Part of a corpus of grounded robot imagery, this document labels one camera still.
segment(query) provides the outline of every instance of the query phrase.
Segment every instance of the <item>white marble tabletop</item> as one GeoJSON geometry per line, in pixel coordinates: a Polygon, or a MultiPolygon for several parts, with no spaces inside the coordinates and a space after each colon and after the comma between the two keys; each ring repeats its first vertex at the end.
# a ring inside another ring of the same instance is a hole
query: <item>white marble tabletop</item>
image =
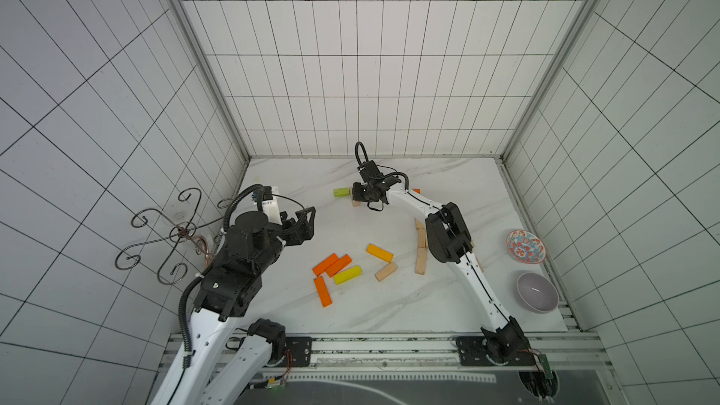
{"type": "MultiPolygon", "coordinates": [[[[494,159],[376,159],[408,174],[411,188],[434,201],[460,207],[475,243],[475,253],[499,300],[526,332],[567,328],[558,310],[538,314],[519,303],[516,282],[522,273],[540,274],[510,256],[506,236],[521,228],[494,159]]],[[[354,159],[254,159],[241,187],[254,183],[279,187],[279,193],[317,209],[315,237],[285,248],[262,276],[262,288],[250,303],[244,324],[266,318],[288,333],[326,332],[479,332],[473,303],[449,266],[427,254],[425,275],[415,273],[417,232],[414,218],[385,207],[381,213],[349,197],[333,197],[334,188],[362,181],[354,159]],[[375,273],[386,265],[365,252],[369,243],[394,254],[395,273],[379,283],[375,273]],[[325,277],[333,304],[323,308],[311,269],[330,254],[353,259],[363,274],[335,285],[325,277]]],[[[281,211],[294,216],[296,204],[279,199],[281,211]]],[[[245,199],[239,211],[251,210],[245,199]]]]}

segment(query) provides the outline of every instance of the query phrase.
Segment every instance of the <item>bowl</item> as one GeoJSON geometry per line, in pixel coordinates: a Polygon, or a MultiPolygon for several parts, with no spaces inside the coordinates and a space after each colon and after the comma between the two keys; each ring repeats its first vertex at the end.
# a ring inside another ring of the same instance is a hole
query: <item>bowl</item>
{"type": "Polygon", "coordinates": [[[510,255],[529,265],[538,265],[545,261],[545,245],[527,230],[513,230],[507,238],[510,255]]]}
{"type": "Polygon", "coordinates": [[[549,313],[560,303],[555,286],[540,274],[522,274],[517,279],[517,292],[523,302],[538,313],[549,313]]]}

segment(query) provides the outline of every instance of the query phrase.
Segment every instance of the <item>scroll-shaped metal rack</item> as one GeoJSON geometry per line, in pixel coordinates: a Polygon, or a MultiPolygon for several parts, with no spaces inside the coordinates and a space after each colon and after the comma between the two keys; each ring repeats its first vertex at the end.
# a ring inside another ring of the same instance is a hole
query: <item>scroll-shaped metal rack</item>
{"type": "MultiPolygon", "coordinates": [[[[163,285],[174,285],[177,284],[179,281],[181,281],[183,278],[185,278],[185,275],[187,275],[188,267],[185,261],[181,261],[173,267],[173,269],[170,271],[170,276],[175,275],[176,272],[180,267],[184,268],[183,274],[178,277],[175,281],[167,282],[165,281],[161,275],[160,272],[165,267],[168,260],[170,260],[170,256],[173,255],[173,252],[177,250],[178,245],[180,245],[181,242],[191,242],[195,246],[195,252],[197,252],[198,255],[204,255],[205,256],[205,265],[208,266],[212,263],[212,260],[215,258],[215,256],[218,254],[211,253],[209,251],[209,245],[207,243],[207,240],[202,235],[195,235],[198,229],[202,229],[203,227],[207,227],[211,224],[214,224],[215,222],[218,222],[222,219],[220,217],[219,219],[213,220],[211,222],[208,222],[206,224],[203,224],[201,226],[196,225],[193,220],[195,219],[195,216],[197,216],[197,208],[200,206],[200,202],[203,199],[203,192],[197,188],[197,187],[189,187],[187,189],[184,189],[183,191],[178,194],[178,200],[180,202],[187,202],[190,200],[190,198],[193,196],[193,193],[190,193],[190,191],[196,191],[197,192],[197,202],[195,203],[195,209],[192,212],[192,216],[190,216],[190,219],[176,223],[172,219],[168,218],[165,213],[162,212],[162,210],[158,210],[157,208],[145,208],[142,211],[137,212],[132,219],[130,220],[130,225],[132,225],[134,228],[139,229],[141,227],[144,227],[148,225],[148,218],[144,216],[147,212],[156,212],[159,214],[162,218],[167,220],[170,224],[172,224],[172,229],[170,230],[169,236],[167,238],[159,238],[159,239],[153,239],[151,241],[145,241],[145,242],[139,242],[137,244],[131,244],[120,251],[119,254],[115,257],[115,267],[120,270],[129,270],[133,267],[137,266],[140,263],[140,254],[137,255],[129,255],[128,250],[131,248],[137,248],[139,246],[144,246],[148,244],[152,244],[154,242],[160,242],[160,241],[166,241],[169,240],[170,242],[174,243],[172,249],[170,249],[170,252],[168,253],[168,256],[165,257],[165,260],[163,261],[163,264],[160,265],[160,267],[157,269],[157,281],[160,282],[163,285]],[[120,266],[119,261],[120,258],[124,255],[125,261],[134,260],[130,266],[120,266]]],[[[222,199],[220,202],[217,203],[217,207],[219,209],[226,209],[229,206],[230,200],[229,199],[222,199]]],[[[216,247],[220,247],[220,241],[218,238],[222,238],[222,234],[215,235],[214,243],[216,247]]]]}

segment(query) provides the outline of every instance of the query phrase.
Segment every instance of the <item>white tiled wall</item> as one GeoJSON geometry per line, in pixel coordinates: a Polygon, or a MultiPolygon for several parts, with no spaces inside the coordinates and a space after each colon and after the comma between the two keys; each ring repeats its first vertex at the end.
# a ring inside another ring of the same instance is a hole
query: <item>white tiled wall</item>
{"type": "MultiPolygon", "coordinates": [[[[146,214],[152,229],[131,217],[164,207],[189,218],[177,195],[199,186],[208,222],[239,183],[238,143],[168,6],[0,0],[4,403],[144,404],[180,290],[155,278],[166,242],[114,268],[121,248],[167,236],[156,215],[146,214]]],[[[182,251],[167,279],[185,256],[186,279],[203,268],[182,251]]]]}
{"type": "Polygon", "coordinates": [[[601,0],[507,161],[632,404],[720,395],[719,20],[601,0]]]}
{"type": "Polygon", "coordinates": [[[497,154],[582,0],[183,0],[253,155],[497,154]]]}

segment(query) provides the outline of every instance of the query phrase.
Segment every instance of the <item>patterned plate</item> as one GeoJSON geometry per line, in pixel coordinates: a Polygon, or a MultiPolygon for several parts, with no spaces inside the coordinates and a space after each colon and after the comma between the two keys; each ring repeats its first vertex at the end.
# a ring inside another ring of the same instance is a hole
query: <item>patterned plate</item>
{"type": "Polygon", "coordinates": [[[511,231],[508,235],[510,254],[523,263],[537,265],[545,259],[545,245],[527,230],[511,231]]]}

